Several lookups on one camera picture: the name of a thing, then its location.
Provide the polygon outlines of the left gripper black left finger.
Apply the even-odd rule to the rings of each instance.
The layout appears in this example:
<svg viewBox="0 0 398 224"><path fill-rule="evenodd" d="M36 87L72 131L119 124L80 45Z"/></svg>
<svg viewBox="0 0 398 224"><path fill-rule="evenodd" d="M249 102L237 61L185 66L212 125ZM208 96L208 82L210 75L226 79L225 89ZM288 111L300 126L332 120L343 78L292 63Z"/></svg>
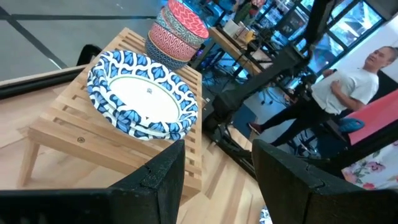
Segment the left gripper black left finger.
<svg viewBox="0 0 398 224"><path fill-rule="evenodd" d="M185 142L104 189L1 190L0 224L176 224Z"/></svg>

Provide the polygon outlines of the blue white patterned paper plate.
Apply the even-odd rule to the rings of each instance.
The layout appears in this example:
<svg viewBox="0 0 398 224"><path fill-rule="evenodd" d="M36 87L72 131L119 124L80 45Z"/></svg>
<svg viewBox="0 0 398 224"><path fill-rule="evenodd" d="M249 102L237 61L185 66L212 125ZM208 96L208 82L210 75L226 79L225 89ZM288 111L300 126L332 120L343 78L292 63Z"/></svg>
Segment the blue white patterned paper plate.
<svg viewBox="0 0 398 224"><path fill-rule="evenodd" d="M121 114L115 109L111 109L109 107L109 103L104 97L102 97L100 92L93 91L88 88L87 93L90 97L91 103L99 113L101 113L116 129L132 137L146 141L150 139L179 140L192 131L192 126L189 126L187 129L183 129L182 131L177 131L176 133L162 133L157 130L151 131L149 128L138 125L128 118L120 117Z"/></svg>
<svg viewBox="0 0 398 224"><path fill-rule="evenodd" d="M151 131L176 133L197 121L198 104L189 86L146 55L103 52L88 72L88 88L100 92L120 117Z"/></svg>
<svg viewBox="0 0 398 224"><path fill-rule="evenodd" d="M130 125L124 124L121 121L117 120L111 113L105 111L102 115L118 130L140 140L148 141L152 139L166 139L166 140L179 140L183 139L188 131L182 131L179 133L169 133L165 136L160 136L159 134L148 134L142 131L139 131L135 128L130 127Z"/></svg>
<svg viewBox="0 0 398 224"><path fill-rule="evenodd" d="M260 212L259 224L273 224L267 207L263 207Z"/></svg>

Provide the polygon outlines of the floral cloth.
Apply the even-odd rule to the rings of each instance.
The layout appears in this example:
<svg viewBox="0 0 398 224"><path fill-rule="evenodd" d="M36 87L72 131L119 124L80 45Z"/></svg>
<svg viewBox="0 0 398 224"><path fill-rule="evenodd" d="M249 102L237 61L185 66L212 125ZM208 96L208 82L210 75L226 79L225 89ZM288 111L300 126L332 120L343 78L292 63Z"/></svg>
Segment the floral cloth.
<svg viewBox="0 0 398 224"><path fill-rule="evenodd" d="M341 170L346 181L366 190L398 190L398 141Z"/></svg>

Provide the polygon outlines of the red zigzag patterned bowl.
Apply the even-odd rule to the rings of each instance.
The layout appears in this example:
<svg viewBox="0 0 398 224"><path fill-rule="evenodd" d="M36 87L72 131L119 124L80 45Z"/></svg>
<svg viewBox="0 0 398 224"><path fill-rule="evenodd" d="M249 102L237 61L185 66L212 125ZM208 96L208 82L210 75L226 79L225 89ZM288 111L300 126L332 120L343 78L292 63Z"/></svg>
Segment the red zigzag patterned bowl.
<svg viewBox="0 0 398 224"><path fill-rule="evenodd" d="M172 32L193 47L198 47L209 37L204 22L177 0L169 0L162 14Z"/></svg>

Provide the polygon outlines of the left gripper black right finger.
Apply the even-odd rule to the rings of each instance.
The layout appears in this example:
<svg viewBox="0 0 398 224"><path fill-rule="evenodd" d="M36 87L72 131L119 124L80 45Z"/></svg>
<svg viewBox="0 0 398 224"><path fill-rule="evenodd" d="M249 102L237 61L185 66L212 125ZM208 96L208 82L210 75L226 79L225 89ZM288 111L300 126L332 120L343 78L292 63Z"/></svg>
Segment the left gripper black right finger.
<svg viewBox="0 0 398 224"><path fill-rule="evenodd" d="M398 224L394 190L364 190L260 139L252 160L273 224Z"/></svg>

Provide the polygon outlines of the wooden workbench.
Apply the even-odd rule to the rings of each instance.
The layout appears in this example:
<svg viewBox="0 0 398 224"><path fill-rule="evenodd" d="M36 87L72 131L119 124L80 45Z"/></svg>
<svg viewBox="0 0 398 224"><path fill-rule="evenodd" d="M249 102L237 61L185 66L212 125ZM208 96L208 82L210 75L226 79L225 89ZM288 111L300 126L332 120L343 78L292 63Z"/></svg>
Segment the wooden workbench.
<svg viewBox="0 0 398 224"><path fill-rule="evenodd" d="M233 39L222 28L210 27L208 32L211 40L231 56L240 66L241 70L245 69L250 75L258 75L265 70L260 63L257 63L253 58L249 58L244 54L246 50L244 44L240 44L237 40Z"/></svg>

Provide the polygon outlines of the slatted wooden shelf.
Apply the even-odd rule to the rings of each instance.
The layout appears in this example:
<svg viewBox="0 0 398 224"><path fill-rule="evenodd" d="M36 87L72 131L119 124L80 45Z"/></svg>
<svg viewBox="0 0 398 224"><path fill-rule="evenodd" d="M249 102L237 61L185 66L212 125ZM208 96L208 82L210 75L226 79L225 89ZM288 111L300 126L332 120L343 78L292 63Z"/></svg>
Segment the slatted wooden shelf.
<svg viewBox="0 0 398 224"><path fill-rule="evenodd" d="M125 27L104 50L132 50L144 53L144 38ZM141 141L123 134L109 124L91 104L86 92L86 79L94 59L59 94L50 107L30 125L29 147L25 150L17 186L24 186L32 175L40 145L67 153L123 174L144 165L171 141ZM199 109L202 106L202 75L189 66L177 74L194 92ZM199 121L185 137L185 180L183 199L186 201L201 191L201 124Z"/></svg>

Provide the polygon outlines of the blue grid bowl yellow inside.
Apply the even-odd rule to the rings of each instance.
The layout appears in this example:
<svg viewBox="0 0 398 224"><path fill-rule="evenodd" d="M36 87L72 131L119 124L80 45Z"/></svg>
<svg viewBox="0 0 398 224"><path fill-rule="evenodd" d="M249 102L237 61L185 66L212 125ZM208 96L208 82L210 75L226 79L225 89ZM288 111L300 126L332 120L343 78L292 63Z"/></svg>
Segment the blue grid bowl yellow inside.
<svg viewBox="0 0 398 224"><path fill-rule="evenodd" d="M177 59L172 58L171 56L167 55L163 51L161 51L155 43L153 43L150 35L147 35L146 42L145 42L146 54L155 62L161 63L165 65L172 71L178 70L186 66L188 62L180 61Z"/></svg>

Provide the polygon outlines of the blue object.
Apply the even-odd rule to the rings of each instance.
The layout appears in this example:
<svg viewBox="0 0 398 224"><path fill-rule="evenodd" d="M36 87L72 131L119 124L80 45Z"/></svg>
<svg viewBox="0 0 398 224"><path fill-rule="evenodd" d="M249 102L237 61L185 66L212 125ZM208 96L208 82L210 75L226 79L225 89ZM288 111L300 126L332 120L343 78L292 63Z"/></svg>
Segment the blue object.
<svg viewBox="0 0 398 224"><path fill-rule="evenodd" d="M362 129L365 123L356 118L342 118L340 119L338 130L341 133L353 133Z"/></svg>

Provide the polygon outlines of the red panel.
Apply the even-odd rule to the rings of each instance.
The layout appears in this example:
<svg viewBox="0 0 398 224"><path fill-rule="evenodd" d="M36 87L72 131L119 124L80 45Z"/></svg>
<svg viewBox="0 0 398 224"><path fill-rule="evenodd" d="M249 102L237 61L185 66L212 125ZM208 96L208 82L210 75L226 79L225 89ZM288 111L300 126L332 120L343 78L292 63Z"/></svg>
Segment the red panel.
<svg viewBox="0 0 398 224"><path fill-rule="evenodd" d="M348 134L349 142L354 145L398 119L398 90L349 114L347 118L364 122L363 128Z"/></svg>

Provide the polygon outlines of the person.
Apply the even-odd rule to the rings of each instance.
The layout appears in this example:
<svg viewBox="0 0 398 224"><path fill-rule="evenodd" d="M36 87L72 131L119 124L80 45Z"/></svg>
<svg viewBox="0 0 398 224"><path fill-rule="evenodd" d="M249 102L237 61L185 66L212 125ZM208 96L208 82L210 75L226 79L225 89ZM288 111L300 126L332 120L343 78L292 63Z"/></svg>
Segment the person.
<svg viewBox="0 0 398 224"><path fill-rule="evenodd" d="M365 107L379 89L377 72L398 58L398 47L383 46L370 53L356 70L328 69L323 79L311 86L308 100L300 100L285 108L263 124L249 123L256 133L293 120L290 127L271 144L287 143L303 130L321 124L342 111L358 111Z"/></svg>

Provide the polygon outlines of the orange patterned bowl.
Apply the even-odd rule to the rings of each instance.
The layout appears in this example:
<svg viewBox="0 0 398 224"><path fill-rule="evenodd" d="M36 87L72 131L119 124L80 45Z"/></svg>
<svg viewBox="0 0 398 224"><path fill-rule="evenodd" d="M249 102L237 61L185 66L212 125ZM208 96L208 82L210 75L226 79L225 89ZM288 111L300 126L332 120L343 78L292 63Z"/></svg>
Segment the orange patterned bowl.
<svg viewBox="0 0 398 224"><path fill-rule="evenodd" d="M192 31L189 31L185 26L183 26L168 7L161 9L156 18L156 23L160 24L162 27L166 28L168 31L196 49L206 40L206 38L195 35Z"/></svg>

